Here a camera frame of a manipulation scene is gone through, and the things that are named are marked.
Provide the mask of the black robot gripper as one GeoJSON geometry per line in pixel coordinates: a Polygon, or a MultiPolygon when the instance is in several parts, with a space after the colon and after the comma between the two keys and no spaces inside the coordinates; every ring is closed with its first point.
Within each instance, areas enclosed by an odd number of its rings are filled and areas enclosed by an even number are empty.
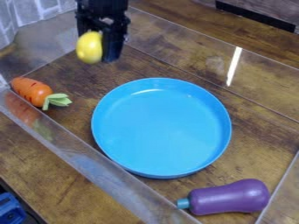
{"type": "Polygon", "coordinates": [[[131,23],[126,15],[129,0],[77,0],[79,36],[87,32],[103,32],[103,62],[119,59],[127,40],[127,26],[131,23]]]}

